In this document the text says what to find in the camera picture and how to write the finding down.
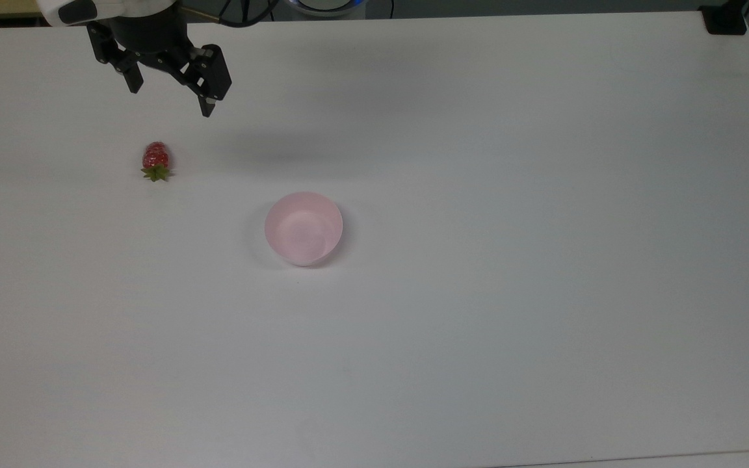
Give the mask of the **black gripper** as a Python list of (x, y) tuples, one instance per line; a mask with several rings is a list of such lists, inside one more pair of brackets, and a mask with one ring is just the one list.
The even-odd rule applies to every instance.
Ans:
[(146, 17), (111, 18), (107, 25), (87, 23), (86, 30), (96, 61), (121, 74), (131, 93), (139, 92), (144, 83), (137, 53), (154, 55), (155, 69), (190, 89), (204, 118), (210, 118), (231, 88), (231, 74), (220, 47), (193, 47), (187, 21), (176, 6)]

